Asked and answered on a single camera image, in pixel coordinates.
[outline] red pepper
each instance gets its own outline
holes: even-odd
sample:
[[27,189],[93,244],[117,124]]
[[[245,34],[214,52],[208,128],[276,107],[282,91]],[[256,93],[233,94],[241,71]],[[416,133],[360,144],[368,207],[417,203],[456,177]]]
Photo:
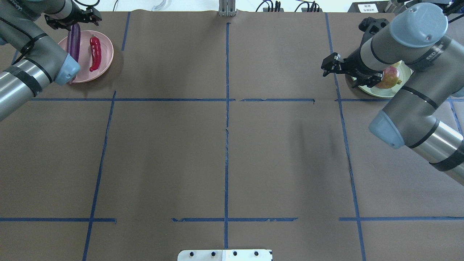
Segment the red pepper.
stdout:
[[93,72],[100,67],[100,63],[102,62],[100,40],[95,35],[92,35],[90,38],[90,50],[92,51],[92,66],[89,70]]

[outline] metal bracket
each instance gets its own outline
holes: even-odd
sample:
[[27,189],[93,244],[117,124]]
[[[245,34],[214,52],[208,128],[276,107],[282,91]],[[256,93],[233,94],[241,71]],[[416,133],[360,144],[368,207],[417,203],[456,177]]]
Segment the metal bracket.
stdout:
[[183,250],[177,261],[272,261],[268,249]]
[[235,16],[235,0],[219,0],[219,16]]

